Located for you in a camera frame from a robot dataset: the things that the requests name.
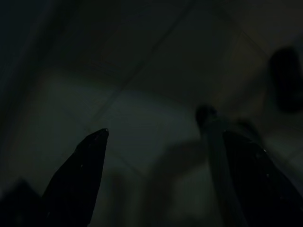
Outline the black robot foot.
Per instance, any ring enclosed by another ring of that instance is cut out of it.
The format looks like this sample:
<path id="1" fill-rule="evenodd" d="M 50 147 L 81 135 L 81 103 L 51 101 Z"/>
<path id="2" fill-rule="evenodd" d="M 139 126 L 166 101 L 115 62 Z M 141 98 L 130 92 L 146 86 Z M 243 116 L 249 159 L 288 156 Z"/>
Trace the black robot foot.
<path id="1" fill-rule="evenodd" d="M 303 68 L 296 49 L 289 46 L 276 51 L 269 70 L 278 108 L 286 113 L 303 110 Z"/>

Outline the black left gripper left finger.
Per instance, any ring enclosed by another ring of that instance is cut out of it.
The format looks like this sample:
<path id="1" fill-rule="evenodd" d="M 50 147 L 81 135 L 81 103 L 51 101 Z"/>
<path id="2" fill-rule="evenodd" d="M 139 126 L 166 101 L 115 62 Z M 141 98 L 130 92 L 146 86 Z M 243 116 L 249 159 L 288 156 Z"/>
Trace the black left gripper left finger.
<path id="1" fill-rule="evenodd" d="M 108 129 L 86 136 L 52 176 L 28 227 L 88 227 L 101 183 Z"/>

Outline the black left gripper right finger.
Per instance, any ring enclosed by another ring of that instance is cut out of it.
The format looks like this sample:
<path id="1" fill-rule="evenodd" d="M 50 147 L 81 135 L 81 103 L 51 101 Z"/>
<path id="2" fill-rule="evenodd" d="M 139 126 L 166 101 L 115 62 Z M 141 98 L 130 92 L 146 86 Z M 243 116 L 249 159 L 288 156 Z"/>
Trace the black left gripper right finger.
<path id="1" fill-rule="evenodd" d="M 232 182 L 249 227 L 303 227 L 303 197 L 257 143 L 223 133 Z"/>

